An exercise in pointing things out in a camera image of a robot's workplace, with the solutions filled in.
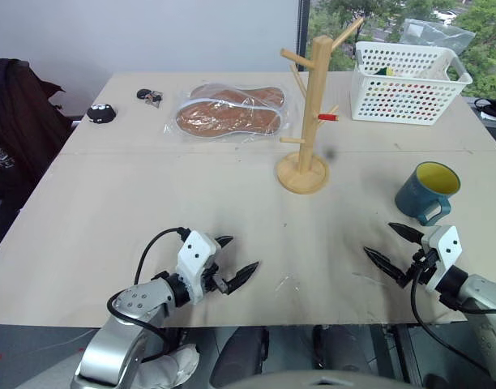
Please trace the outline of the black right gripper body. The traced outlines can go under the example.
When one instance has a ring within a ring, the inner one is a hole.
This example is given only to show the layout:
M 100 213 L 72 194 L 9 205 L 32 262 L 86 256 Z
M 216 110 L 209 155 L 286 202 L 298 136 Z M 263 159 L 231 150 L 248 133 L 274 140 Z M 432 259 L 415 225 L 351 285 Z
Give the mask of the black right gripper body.
M 437 262 L 439 261 L 438 252 L 436 249 L 419 249 L 413 255 L 413 263 L 406 273 L 406 284 L 414 280 L 416 274 L 419 274 L 418 282 L 427 285 L 437 270 Z

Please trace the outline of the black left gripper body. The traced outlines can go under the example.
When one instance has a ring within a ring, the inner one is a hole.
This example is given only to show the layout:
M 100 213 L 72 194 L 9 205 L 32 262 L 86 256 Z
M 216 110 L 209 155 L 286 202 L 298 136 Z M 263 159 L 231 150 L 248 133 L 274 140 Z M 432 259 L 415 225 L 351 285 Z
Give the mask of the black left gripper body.
M 232 285 L 223 279 L 219 273 L 219 266 L 216 264 L 216 256 L 213 255 L 206 263 L 202 273 L 202 289 L 204 293 L 219 290 L 221 293 L 229 295 L 233 292 Z

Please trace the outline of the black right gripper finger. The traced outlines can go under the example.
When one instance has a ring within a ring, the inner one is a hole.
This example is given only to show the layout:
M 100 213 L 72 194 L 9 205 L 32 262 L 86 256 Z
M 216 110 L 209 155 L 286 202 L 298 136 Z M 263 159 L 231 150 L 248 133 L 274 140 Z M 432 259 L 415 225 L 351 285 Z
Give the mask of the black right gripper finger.
M 377 250 L 371 249 L 369 247 L 364 246 L 363 250 L 365 251 L 368 258 L 371 262 L 385 274 L 390 276 L 401 288 L 404 288 L 408 284 L 408 277 L 405 273 L 403 273 L 398 267 L 393 265 L 389 258 L 385 255 L 381 254 Z
M 418 245 L 421 244 L 421 240 L 424 236 L 424 233 L 407 226 L 406 224 L 389 222 L 388 225 L 402 238 L 407 240 L 408 242 L 416 243 Z

